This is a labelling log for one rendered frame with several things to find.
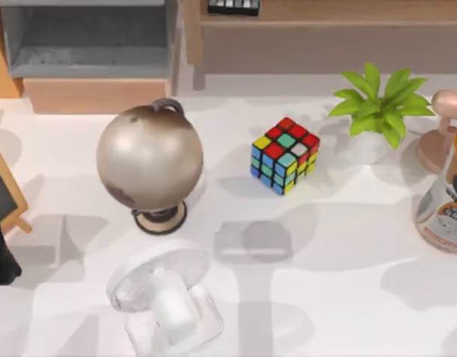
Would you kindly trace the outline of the black and white keyboard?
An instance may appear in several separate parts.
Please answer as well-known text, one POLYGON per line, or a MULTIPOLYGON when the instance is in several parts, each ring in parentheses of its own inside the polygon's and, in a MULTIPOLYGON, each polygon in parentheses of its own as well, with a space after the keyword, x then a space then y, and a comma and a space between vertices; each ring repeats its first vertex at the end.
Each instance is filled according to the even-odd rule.
POLYGON ((227 16, 258 16, 261 0, 208 0, 210 14, 227 16))

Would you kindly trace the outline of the green plant in white pot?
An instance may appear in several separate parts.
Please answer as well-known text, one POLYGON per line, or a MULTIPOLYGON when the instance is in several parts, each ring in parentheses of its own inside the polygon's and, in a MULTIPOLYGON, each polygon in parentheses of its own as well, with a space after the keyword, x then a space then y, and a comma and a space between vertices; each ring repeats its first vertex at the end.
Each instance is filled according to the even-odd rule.
POLYGON ((348 157, 359 164, 375 164, 396 150, 406 137, 406 117, 432 117, 430 102, 418 89, 425 77, 412 77, 410 68, 389 75, 381 86, 379 68, 372 62, 364 72, 341 71, 351 84, 333 95, 341 101, 329 112, 330 117, 348 116, 348 157))

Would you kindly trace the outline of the multicoloured puzzle cube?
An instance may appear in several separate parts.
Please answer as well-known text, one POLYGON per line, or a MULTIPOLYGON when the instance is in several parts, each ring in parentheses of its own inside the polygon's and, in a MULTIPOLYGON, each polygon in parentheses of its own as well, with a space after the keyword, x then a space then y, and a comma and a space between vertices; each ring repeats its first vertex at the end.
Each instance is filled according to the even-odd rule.
POLYGON ((316 134, 284 117, 252 143, 250 173, 283 196, 314 170, 320 143, 316 134))

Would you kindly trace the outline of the framed blackboard on wooden easel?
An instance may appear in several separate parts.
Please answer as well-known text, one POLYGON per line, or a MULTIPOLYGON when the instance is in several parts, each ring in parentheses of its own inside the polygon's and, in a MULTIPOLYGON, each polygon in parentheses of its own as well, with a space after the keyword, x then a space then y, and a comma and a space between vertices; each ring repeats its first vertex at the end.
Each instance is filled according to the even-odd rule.
POLYGON ((19 185, 0 153, 0 226, 4 232, 14 227, 26 234, 32 231, 31 225, 22 216, 28 210, 28 203, 19 185))

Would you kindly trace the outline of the pale wooden drawer front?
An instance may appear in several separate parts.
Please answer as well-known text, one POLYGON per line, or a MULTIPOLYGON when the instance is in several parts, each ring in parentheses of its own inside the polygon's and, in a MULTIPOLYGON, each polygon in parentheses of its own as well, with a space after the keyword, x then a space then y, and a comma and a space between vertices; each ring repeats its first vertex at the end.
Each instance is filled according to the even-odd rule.
POLYGON ((25 91, 37 114, 117 114, 170 97, 170 79, 25 78, 25 91))

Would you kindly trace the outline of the beige globe on stand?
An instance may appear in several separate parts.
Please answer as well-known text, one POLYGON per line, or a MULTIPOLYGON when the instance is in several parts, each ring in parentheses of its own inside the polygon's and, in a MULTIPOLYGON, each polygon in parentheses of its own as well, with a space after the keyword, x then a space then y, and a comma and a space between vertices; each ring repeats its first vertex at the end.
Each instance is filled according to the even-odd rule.
POLYGON ((203 168, 202 142, 182 104, 162 98, 117 115, 96 150, 106 191, 145 233, 171 234, 186 220, 185 199, 203 168))

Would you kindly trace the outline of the orange and white bottle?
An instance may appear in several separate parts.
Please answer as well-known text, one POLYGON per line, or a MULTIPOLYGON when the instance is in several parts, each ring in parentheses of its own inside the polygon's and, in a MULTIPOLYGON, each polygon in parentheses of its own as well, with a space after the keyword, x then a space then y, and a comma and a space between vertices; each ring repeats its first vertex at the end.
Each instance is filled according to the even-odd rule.
POLYGON ((418 205, 415 225, 429 244, 457 253, 457 132, 444 167, 418 205))

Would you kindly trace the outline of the white desk fan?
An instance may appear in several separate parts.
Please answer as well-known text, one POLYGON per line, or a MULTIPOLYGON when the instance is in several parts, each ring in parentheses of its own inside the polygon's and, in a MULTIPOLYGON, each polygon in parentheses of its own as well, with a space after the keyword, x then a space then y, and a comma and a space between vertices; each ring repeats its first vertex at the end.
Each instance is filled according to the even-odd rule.
POLYGON ((223 318, 200 284, 210 264, 195 243, 171 239, 114 270, 106 296, 124 315, 137 357, 189 357, 222 334, 223 318))

